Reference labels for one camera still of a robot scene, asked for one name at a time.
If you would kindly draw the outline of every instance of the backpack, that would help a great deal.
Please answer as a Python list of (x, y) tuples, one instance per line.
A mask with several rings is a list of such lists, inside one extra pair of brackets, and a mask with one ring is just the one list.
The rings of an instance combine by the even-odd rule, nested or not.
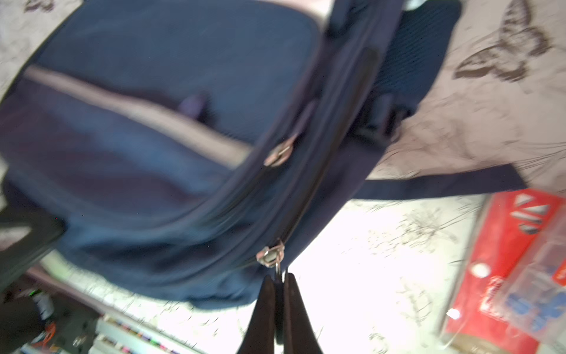
[(366, 176), (461, 11), (402, 8), (338, 0), (323, 23), (251, 0), (88, 0), (0, 105), (8, 201), (63, 220), (56, 249), (116, 285), (249, 304), (360, 190), (391, 197)]

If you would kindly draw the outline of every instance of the zipper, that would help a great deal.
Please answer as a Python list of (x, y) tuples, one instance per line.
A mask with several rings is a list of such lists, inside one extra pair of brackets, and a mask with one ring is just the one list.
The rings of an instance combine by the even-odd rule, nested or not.
[(220, 211), (214, 215), (209, 215), (207, 218), (202, 219), (200, 223), (210, 223), (212, 221), (227, 218), (228, 214), (241, 205), (243, 200), (254, 194), (254, 190), (257, 192), (262, 190), (263, 185), (268, 182), (265, 178), (266, 174), (283, 165), (291, 157), (294, 150), (294, 143), (304, 132), (317, 105), (317, 99), (311, 100), (307, 105), (305, 105), (299, 114), (299, 117), (292, 125), (290, 130), (291, 133), (286, 135), (288, 138), (286, 138), (282, 143), (276, 145), (275, 148), (271, 149), (263, 161), (263, 166), (261, 166), (259, 171), (254, 174), (254, 177), (245, 183), (244, 187), (237, 192), (236, 196), (230, 198), (229, 204), (220, 208)]
[(75, 99), (116, 112), (158, 131), (194, 152), (229, 169), (240, 166), (253, 147), (228, 138), (180, 112), (150, 101), (120, 95), (60, 72), (29, 66), (24, 77)]
[[(302, 216), (306, 212), (308, 205), (310, 204), (312, 198), (316, 193), (316, 189), (324, 178), (324, 175), (330, 165), (332, 156), (344, 139), (346, 131), (351, 126), (351, 123), (355, 120), (355, 117), (358, 115), (363, 103), (365, 102), (368, 94), (371, 91), (373, 81), (379, 73), (380, 64), (382, 63), (385, 55), (385, 53), (380, 53), (378, 52), (378, 50), (372, 48), (372, 45), (375, 44), (375, 40), (377, 40), (377, 47), (385, 44), (385, 48), (387, 48), (388, 45), (388, 42), (380, 43), (380, 41), (382, 41), (383, 39), (379, 37), (377, 39), (372, 39), (371, 36), (374, 31), (379, 30), (378, 24), (382, 20), (381, 17), (384, 16), (384, 13), (394, 11), (397, 12), (397, 9), (394, 6), (390, 6), (390, 8), (386, 6), (385, 9), (383, 9), (382, 6), (375, 6), (373, 8), (373, 11), (369, 13), (370, 23), (368, 25), (368, 28), (359, 39), (359, 49), (357, 50), (355, 55), (352, 56), (355, 59), (346, 62), (342, 67), (343, 70), (341, 72), (346, 72), (347, 74), (349, 74), (349, 79), (344, 79), (342, 81), (340, 80), (340, 78), (337, 78), (337, 83), (332, 83), (332, 81), (330, 81), (331, 84), (336, 85), (335, 87), (337, 87), (337, 89), (335, 89), (334, 92), (328, 95), (330, 98), (328, 98), (327, 101), (329, 101), (329, 103), (338, 102), (340, 101), (340, 98), (344, 96), (349, 97), (349, 100), (346, 101), (345, 105), (343, 106), (344, 108), (341, 108), (340, 106), (337, 106), (335, 104), (328, 105), (329, 108), (326, 109), (322, 114), (327, 114), (330, 116), (332, 114), (335, 114), (334, 112), (336, 110), (344, 110), (343, 114), (339, 113), (342, 116), (338, 118), (341, 120), (341, 122), (337, 123), (338, 127), (336, 127), (335, 129), (336, 132), (343, 131), (344, 133), (335, 133), (333, 141), (331, 141), (328, 146), (328, 153), (323, 155), (323, 164), (320, 165), (319, 171), (316, 172), (316, 175), (312, 177), (311, 183), (309, 184), (309, 189), (305, 194), (305, 198), (302, 198), (302, 200), (299, 201), (299, 204), (296, 208), (298, 209), (298, 211), (294, 212), (295, 209), (289, 211), (293, 213), (289, 216), (290, 220), (281, 222), (281, 224), (285, 228), (277, 229), (279, 235), (277, 235), (269, 244), (275, 246), (267, 246), (261, 252), (259, 252), (256, 256), (257, 263), (268, 266), (268, 264), (270, 264), (269, 260), (273, 258), (273, 253), (275, 252), (278, 254), (278, 258), (283, 259), (285, 243), (289, 240), (289, 237), (291, 237)], [(321, 133), (319, 141), (322, 140), (323, 134), (324, 133)], [(285, 145), (281, 146), (281, 148), (282, 149), (280, 150), (279, 155), (282, 159), (284, 159), (288, 148), (286, 149)], [(309, 159), (311, 156), (314, 156), (314, 152), (310, 153), (306, 158)], [(252, 259), (244, 262), (242, 264), (242, 267), (244, 265), (250, 264), (253, 264)]]

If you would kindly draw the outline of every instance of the zipper pull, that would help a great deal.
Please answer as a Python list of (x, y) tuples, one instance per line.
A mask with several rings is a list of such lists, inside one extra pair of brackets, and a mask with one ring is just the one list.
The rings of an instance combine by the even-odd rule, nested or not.
[(279, 242), (277, 246), (274, 247), (264, 247), (263, 250), (255, 255), (255, 259), (262, 266), (273, 268), (275, 267), (275, 276), (279, 281), (281, 281), (281, 261), (285, 257), (285, 245), (283, 242)]
[(318, 100), (310, 101), (297, 119), (295, 126), (293, 127), (293, 132), (291, 137), (281, 144), (277, 145), (273, 150), (269, 152), (267, 158), (263, 161), (263, 165), (266, 167), (277, 167), (283, 165), (293, 153), (293, 144), (295, 140), (303, 134), (307, 122), (312, 117), (316, 107), (318, 105)]

